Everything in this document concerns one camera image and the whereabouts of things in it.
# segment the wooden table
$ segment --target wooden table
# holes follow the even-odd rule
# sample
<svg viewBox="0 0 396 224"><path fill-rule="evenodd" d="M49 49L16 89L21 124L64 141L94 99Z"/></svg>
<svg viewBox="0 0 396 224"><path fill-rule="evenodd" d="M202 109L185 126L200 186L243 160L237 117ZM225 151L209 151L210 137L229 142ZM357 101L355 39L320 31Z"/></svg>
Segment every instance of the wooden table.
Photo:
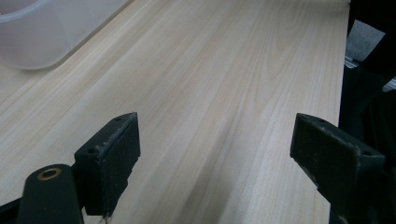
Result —
<svg viewBox="0 0 396 224"><path fill-rule="evenodd" d="M0 65L0 203L136 111L142 156L111 223L327 223L290 140L297 112L337 123L347 13L342 0L134 0L51 68Z"/></svg>

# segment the white plastic container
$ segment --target white plastic container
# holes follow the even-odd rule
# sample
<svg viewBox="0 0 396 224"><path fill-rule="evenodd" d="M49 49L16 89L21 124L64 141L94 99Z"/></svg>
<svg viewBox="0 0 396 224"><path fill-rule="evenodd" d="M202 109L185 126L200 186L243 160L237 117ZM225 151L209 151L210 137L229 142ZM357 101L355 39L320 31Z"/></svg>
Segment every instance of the white plastic container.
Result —
<svg viewBox="0 0 396 224"><path fill-rule="evenodd" d="M0 61L53 65L129 0L0 0Z"/></svg>

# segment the light wood surface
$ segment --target light wood surface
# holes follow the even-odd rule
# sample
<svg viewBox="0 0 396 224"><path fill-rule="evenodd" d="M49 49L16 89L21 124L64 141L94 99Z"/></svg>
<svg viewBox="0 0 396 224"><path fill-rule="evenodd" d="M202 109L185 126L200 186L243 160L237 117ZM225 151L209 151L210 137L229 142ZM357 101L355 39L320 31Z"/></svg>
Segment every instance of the light wood surface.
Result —
<svg viewBox="0 0 396 224"><path fill-rule="evenodd" d="M134 0L56 66L0 64L0 203L136 111L142 156L110 223L327 223L290 140L297 112L337 123L347 12L341 0Z"/></svg>

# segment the black object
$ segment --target black object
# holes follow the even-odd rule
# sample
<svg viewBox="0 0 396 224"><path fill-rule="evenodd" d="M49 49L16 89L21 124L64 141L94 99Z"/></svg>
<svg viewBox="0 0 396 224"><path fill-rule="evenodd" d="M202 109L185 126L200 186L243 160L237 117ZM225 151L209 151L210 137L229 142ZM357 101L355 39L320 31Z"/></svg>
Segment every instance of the black object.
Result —
<svg viewBox="0 0 396 224"><path fill-rule="evenodd" d="M290 156L350 223L396 223L396 175L385 156L323 119L297 114Z"/></svg>
<svg viewBox="0 0 396 224"><path fill-rule="evenodd" d="M114 118L76 152L72 167L55 164L29 175L22 197L0 207L0 223L83 223L82 207L109 217L139 156L137 114Z"/></svg>

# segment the wood grain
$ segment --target wood grain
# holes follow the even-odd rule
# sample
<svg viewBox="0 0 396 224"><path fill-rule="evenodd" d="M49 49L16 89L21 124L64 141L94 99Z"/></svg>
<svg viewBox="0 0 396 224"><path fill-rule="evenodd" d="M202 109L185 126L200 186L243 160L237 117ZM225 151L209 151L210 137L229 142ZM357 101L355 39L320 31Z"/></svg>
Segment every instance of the wood grain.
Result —
<svg viewBox="0 0 396 224"><path fill-rule="evenodd" d="M134 0L56 66L0 64L0 203L136 111L142 156L110 223L327 223L289 150L297 112L337 123L347 12L340 0Z"/></svg>

